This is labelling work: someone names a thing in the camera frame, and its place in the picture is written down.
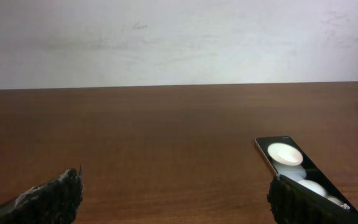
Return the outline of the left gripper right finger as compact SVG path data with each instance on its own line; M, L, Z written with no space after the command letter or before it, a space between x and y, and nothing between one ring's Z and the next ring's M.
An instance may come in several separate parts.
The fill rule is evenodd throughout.
M358 224L348 212L284 175L276 175L267 194L278 224Z

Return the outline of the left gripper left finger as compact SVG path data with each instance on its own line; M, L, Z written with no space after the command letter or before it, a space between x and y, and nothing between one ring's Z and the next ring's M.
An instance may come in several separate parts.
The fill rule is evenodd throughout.
M82 170L68 169L1 204L0 224L71 224L82 200Z

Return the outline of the black smartphone with white circles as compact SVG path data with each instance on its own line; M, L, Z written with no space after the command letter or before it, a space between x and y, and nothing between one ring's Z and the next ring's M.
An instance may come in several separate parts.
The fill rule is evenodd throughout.
M255 145L274 174L284 175L338 207L358 215L355 206L318 169L290 136L256 138Z

